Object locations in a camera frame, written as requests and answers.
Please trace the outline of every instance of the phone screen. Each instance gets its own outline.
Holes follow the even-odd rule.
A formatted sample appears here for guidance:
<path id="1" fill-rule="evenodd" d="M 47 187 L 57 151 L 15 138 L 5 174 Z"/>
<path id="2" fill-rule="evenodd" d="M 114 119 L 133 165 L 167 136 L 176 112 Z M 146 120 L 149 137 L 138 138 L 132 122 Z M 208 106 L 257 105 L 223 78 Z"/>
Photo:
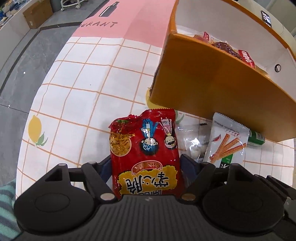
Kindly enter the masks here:
<path id="1" fill-rule="evenodd" d="M 263 22 L 265 22 L 269 27 L 272 28 L 269 15 L 267 13 L 263 12 L 263 11 L 261 11 L 261 14 L 262 14 Z"/>

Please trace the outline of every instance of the striped fabric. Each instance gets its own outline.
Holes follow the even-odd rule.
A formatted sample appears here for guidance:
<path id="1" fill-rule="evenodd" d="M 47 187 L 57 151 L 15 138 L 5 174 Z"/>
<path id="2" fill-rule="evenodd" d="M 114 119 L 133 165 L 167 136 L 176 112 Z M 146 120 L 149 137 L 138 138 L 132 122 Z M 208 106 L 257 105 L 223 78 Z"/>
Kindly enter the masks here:
<path id="1" fill-rule="evenodd" d="M 15 179 L 0 187 L 0 241 L 10 241 L 19 233 L 13 213 L 15 203 Z"/>

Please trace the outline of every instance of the bottle illustration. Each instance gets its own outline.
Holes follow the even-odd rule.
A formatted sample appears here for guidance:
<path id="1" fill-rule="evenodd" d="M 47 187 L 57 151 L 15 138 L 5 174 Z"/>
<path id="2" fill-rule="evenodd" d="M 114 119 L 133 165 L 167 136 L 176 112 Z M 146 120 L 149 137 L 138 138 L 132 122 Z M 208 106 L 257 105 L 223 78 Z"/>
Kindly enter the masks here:
<path id="1" fill-rule="evenodd" d="M 105 8 L 105 10 L 99 15 L 99 17 L 108 17 L 111 13 L 117 8 L 117 4 L 119 2 L 115 2 L 112 5 Z"/>

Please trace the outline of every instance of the cartoon girl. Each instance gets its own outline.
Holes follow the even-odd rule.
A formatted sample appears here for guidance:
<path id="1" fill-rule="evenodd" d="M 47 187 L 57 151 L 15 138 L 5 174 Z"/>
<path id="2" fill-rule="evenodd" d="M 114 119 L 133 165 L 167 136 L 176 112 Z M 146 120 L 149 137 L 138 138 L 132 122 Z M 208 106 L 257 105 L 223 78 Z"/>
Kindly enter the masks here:
<path id="1" fill-rule="evenodd" d="M 173 136 L 174 129 L 172 128 L 172 120 L 171 119 L 163 119 L 161 118 L 161 126 L 165 132 L 165 146 L 169 149 L 173 149 L 176 147 L 176 139 Z"/>
<path id="2" fill-rule="evenodd" d="M 157 125 L 158 122 L 153 124 L 150 119 L 143 120 L 141 131 L 145 139 L 141 141 L 140 146 L 146 155 L 153 155 L 158 150 L 158 143 L 153 138 Z"/>

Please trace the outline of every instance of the checkered tablecloth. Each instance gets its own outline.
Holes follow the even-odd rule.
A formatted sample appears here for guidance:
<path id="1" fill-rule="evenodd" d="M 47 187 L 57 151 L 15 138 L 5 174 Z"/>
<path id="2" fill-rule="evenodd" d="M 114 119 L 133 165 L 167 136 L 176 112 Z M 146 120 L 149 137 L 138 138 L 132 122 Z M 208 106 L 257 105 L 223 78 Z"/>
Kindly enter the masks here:
<path id="1" fill-rule="evenodd" d="M 162 16 L 167 11 L 168 19 L 172 6 L 163 6 Z M 138 18 L 146 18 L 145 13 Z M 167 22 L 163 25 L 162 32 L 166 31 Z M 151 31 L 158 31 L 158 27 L 153 26 Z M 162 51 L 160 44 L 151 43 L 157 40 L 163 44 L 165 33 L 160 39 L 147 40 L 148 44 L 135 41 L 143 37 L 139 31 L 129 33 L 135 36 L 139 32 L 140 37 L 114 38 L 88 37 L 84 28 L 80 29 L 84 37 L 77 37 L 76 31 L 68 40 L 34 98 L 20 147 L 16 197 L 59 163 L 73 168 L 103 160 L 110 154 L 110 123 L 129 114 L 139 115 L 148 108 L 145 94 Z M 180 127 L 210 122 L 182 112 L 178 116 L 184 116 Z M 244 167 L 251 173 L 272 175 L 292 185 L 293 140 L 247 146 L 244 160 Z M 73 185 L 82 188 L 81 183 Z"/>

